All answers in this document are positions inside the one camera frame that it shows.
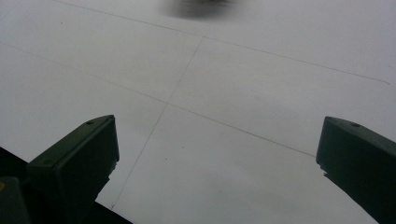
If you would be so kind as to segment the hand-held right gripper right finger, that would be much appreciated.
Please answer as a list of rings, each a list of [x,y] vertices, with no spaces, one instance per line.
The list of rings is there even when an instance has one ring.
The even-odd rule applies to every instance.
[[[324,119],[316,162],[379,224],[396,224],[396,143],[345,119]]]

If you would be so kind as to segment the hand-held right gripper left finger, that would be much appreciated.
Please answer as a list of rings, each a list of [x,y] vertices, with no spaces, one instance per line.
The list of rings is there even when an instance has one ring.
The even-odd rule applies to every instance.
[[[91,119],[26,166],[61,224],[80,224],[120,160],[116,119]]]

